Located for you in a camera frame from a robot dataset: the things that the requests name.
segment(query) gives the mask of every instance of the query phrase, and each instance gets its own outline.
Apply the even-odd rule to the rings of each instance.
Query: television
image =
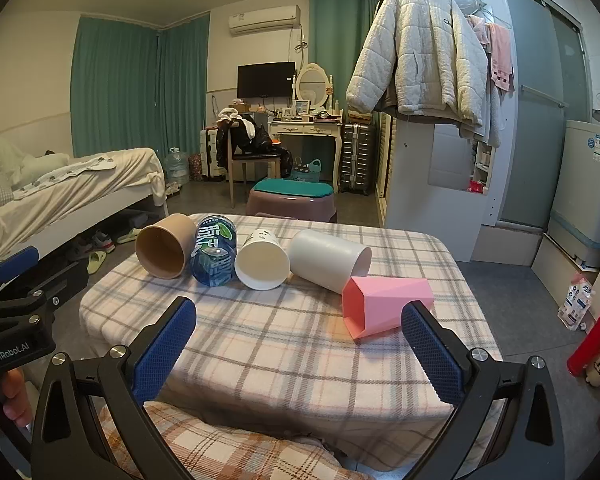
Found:
[[[238,67],[238,97],[292,97],[296,64],[260,63]]]

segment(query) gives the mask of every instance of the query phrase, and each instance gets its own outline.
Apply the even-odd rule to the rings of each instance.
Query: black suitcase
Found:
[[[371,124],[346,124],[342,136],[339,186],[368,195],[374,183],[376,130]]]

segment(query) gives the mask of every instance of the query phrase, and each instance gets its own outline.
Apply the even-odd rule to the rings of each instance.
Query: teal curtain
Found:
[[[158,123],[167,146],[200,151],[205,126],[209,14],[160,33]]]
[[[142,146],[165,155],[155,121],[156,60],[155,30],[80,18],[70,96],[75,156]]]
[[[309,62],[333,76],[333,99],[347,110],[347,86],[371,28],[378,0],[309,0]],[[321,139],[303,141],[302,160],[319,158],[321,178],[333,173],[334,147]]]

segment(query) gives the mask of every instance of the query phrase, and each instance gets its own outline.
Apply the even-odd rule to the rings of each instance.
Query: washing machine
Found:
[[[600,110],[567,121],[548,235],[579,264],[600,267]]]

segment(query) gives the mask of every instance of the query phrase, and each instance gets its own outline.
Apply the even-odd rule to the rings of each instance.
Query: white cylinder cup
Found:
[[[255,290],[276,288],[289,275],[289,257],[275,234],[268,229],[256,229],[236,254],[235,273],[241,282]]]
[[[366,276],[371,248],[311,229],[300,231],[289,247],[291,272],[342,294],[351,276]]]

